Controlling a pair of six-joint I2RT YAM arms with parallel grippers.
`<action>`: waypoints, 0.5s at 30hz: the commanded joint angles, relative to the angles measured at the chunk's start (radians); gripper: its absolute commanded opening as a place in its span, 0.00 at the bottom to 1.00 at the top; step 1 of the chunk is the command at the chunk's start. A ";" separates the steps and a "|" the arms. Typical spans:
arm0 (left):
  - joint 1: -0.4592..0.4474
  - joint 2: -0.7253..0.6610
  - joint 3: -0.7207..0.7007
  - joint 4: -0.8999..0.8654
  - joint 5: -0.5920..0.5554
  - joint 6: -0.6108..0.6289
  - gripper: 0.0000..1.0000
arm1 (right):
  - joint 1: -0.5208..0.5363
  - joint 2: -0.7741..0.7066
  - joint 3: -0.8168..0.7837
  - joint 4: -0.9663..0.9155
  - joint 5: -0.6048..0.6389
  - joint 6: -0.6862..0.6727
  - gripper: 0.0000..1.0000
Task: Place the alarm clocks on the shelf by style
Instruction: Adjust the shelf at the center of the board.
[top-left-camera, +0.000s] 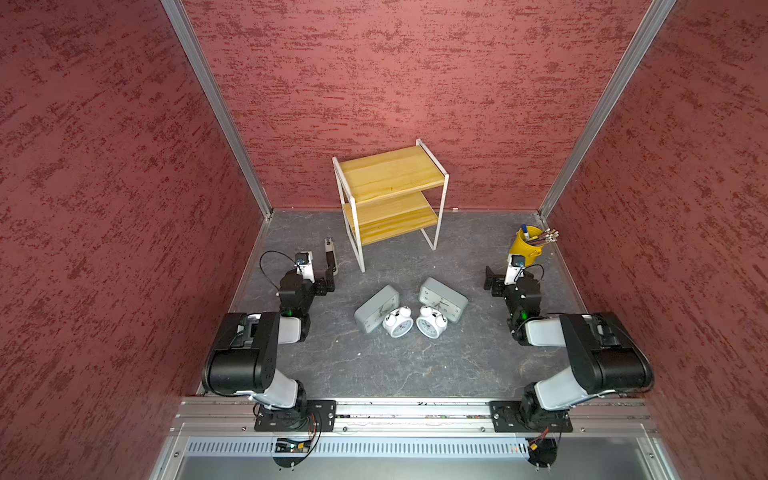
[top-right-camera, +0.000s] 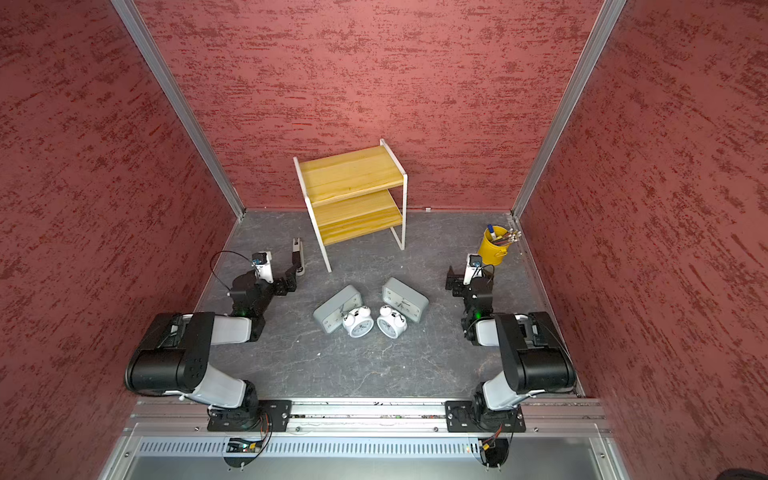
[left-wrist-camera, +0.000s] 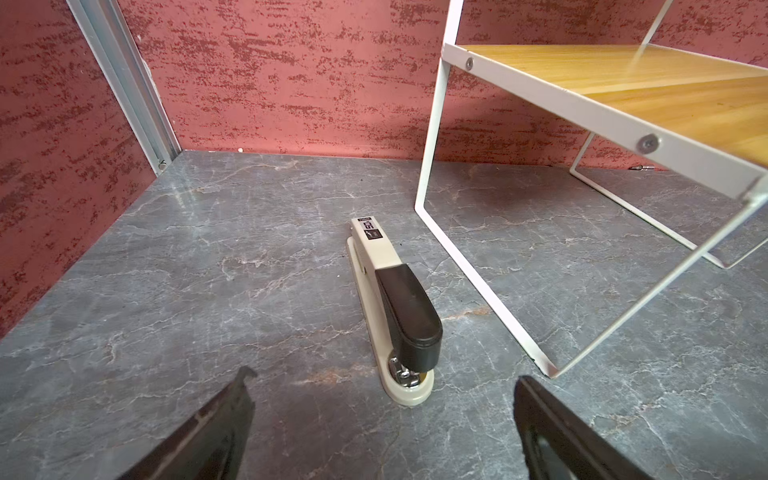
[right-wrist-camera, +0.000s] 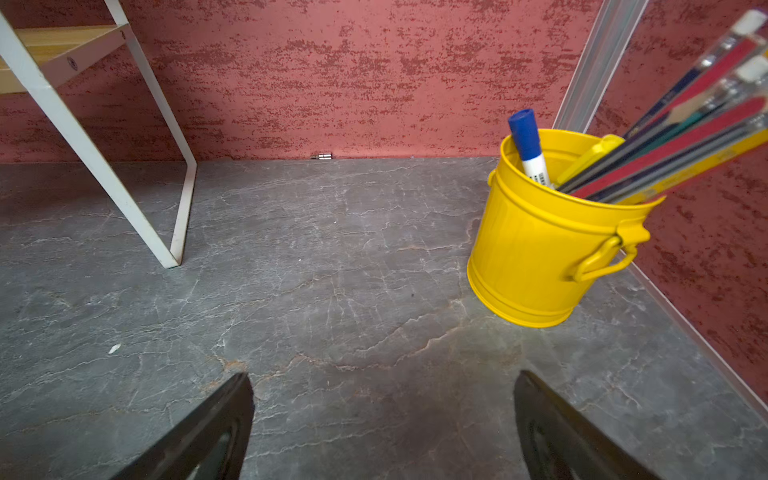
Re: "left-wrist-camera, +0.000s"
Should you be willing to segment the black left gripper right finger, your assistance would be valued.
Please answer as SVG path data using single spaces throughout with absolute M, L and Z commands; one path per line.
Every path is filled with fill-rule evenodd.
M 514 388 L 514 420 L 530 479 L 647 479 L 535 378 Z

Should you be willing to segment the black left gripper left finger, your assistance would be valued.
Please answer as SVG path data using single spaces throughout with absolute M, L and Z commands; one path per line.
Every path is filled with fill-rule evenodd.
M 240 367 L 230 383 L 120 477 L 235 479 L 255 411 L 245 380 L 256 376 L 252 368 Z

